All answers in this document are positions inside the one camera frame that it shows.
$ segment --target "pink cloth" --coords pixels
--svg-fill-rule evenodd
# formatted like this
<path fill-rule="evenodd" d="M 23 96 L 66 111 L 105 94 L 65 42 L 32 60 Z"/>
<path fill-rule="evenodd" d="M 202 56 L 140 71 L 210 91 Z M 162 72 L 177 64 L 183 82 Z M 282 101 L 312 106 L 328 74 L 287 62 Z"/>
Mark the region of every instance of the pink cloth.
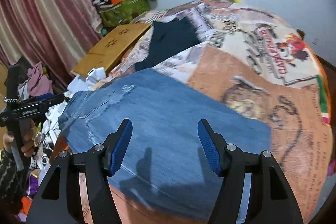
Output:
<path fill-rule="evenodd" d="M 40 96 L 46 93 L 54 94 L 52 81 L 43 74 L 42 62 L 38 62 L 32 69 L 28 69 L 28 92 L 30 96 Z"/>

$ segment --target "person's arm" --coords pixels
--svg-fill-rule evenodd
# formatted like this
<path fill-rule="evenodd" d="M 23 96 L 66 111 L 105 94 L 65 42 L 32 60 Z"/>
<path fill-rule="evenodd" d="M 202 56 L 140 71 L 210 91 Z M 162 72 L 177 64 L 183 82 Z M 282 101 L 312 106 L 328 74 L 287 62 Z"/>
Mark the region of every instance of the person's arm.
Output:
<path fill-rule="evenodd" d="M 22 147 L 22 152 L 26 157 L 30 157 L 34 152 L 34 142 L 32 140 L 34 132 L 29 130 L 25 134 L 27 143 Z M 22 209 L 21 199 L 25 191 L 28 169 L 18 171 L 11 151 L 13 137 L 7 133 L 2 138 L 4 149 L 1 151 L 0 161 L 0 199 L 7 205 L 8 210 L 13 214 L 18 214 Z"/>

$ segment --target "finger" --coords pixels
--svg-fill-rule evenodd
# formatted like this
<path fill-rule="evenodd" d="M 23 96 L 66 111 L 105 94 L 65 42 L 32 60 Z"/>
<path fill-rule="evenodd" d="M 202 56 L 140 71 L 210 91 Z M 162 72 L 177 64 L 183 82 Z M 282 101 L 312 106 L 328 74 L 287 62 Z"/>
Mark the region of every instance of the finger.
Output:
<path fill-rule="evenodd" d="M 11 143 L 14 141 L 14 137 L 13 136 L 9 136 L 7 133 L 3 135 L 2 137 L 2 142 L 5 143 Z"/>
<path fill-rule="evenodd" d="M 25 141 L 29 141 L 34 135 L 34 130 L 30 129 L 25 134 Z"/>
<path fill-rule="evenodd" d="M 31 149 L 33 146 L 34 146 L 34 141 L 33 141 L 33 140 L 29 140 L 29 141 L 27 141 L 27 143 L 26 143 L 23 147 L 21 147 L 21 151 L 22 151 L 23 153 L 26 153 L 26 152 L 28 152 L 29 149 Z"/>
<path fill-rule="evenodd" d="M 34 153 L 34 148 L 29 149 L 26 153 L 23 153 L 25 157 L 30 157 Z"/>

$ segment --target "blue cloth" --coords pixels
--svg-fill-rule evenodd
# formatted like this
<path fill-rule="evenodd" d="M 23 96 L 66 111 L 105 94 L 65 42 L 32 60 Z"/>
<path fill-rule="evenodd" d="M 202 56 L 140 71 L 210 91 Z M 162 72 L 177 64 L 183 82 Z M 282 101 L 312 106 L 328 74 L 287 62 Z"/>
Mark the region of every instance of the blue cloth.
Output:
<path fill-rule="evenodd" d="M 126 196 L 174 215 L 207 220 L 222 179 L 210 170 L 197 134 L 200 119 L 243 151 L 270 149 L 270 128 L 152 69 L 96 91 L 76 93 L 60 116 L 70 148 L 85 152 L 103 143 L 124 118 L 133 135 L 122 166 L 109 178 Z M 251 180 L 239 214 L 245 219 Z"/>

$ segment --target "metal bolt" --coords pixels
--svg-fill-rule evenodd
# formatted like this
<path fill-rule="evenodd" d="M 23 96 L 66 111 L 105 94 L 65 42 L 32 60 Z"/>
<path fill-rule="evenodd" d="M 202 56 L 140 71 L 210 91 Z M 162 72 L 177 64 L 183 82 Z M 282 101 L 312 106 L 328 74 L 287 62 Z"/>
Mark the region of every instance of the metal bolt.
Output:
<path fill-rule="evenodd" d="M 58 154 L 61 158 L 65 158 L 67 155 L 68 155 L 68 151 L 61 151 L 59 154 Z"/>
<path fill-rule="evenodd" d="M 236 146 L 235 146 L 234 144 L 228 144 L 228 145 L 226 146 L 226 148 L 227 148 L 228 150 L 230 150 L 230 151 L 235 151 L 235 150 L 236 150 Z"/>
<path fill-rule="evenodd" d="M 95 147 L 94 147 L 94 149 L 95 149 L 96 151 L 103 150 L 103 149 L 104 149 L 104 145 L 101 144 L 101 143 L 96 144 Z"/>
<path fill-rule="evenodd" d="M 265 150 L 263 153 L 262 153 L 266 158 L 270 158 L 272 156 L 272 153 Z"/>

